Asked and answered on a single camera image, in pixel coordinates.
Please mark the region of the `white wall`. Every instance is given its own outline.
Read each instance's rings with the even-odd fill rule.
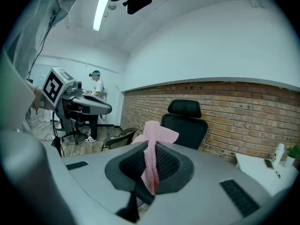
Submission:
[[[245,81],[300,90],[300,46],[271,5],[215,4],[162,27],[127,62],[122,91],[185,81]]]
[[[93,90],[95,82],[91,80],[89,73],[99,70],[108,91],[107,102],[112,106],[112,112],[107,115],[107,124],[120,125],[118,107],[122,93],[119,87],[126,61],[125,54],[101,45],[97,39],[67,30],[60,25],[49,33],[30,79],[33,79],[34,85],[42,86],[51,67],[60,67],[82,81],[84,89]],[[98,123],[106,124],[100,118]]]

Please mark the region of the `person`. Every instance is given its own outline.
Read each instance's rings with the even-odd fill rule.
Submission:
[[[103,82],[100,78],[100,72],[98,70],[95,70],[90,74],[90,76],[93,81],[96,81],[92,95],[102,98],[104,95],[104,87],[103,87]]]
[[[9,58],[10,64],[22,79],[29,79],[50,29],[68,15],[75,2],[76,0],[32,0],[17,19],[3,44],[2,53]],[[35,95],[32,103],[35,109],[54,110],[41,88],[27,80],[25,83]],[[22,130],[30,133],[25,119]]]
[[[103,82],[100,79],[100,72],[95,70],[89,74],[91,79],[95,81],[94,90],[92,95],[101,98],[104,92]],[[82,121],[89,121],[90,132],[87,134],[87,138],[84,140],[86,143],[93,143],[97,140],[97,127],[98,127],[98,115],[81,115]]]

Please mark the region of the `smartphone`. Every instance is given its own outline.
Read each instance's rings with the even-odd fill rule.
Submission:
[[[267,168],[269,168],[269,169],[274,169],[274,167],[273,167],[273,165],[272,165],[272,163],[271,163],[271,161],[270,160],[264,160],[264,163],[266,164],[266,166],[267,166]]]

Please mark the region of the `white bottle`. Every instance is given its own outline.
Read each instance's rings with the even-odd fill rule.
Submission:
[[[285,152],[285,145],[280,143],[275,151],[274,157],[272,159],[272,165],[276,168],[281,160],[283,153]]]

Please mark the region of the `green plant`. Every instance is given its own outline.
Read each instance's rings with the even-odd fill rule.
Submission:
[[[288,156],[291,158],[297,158],[300,156],[300,148],[298,145],[293,146],[292,148],[288,148]]]

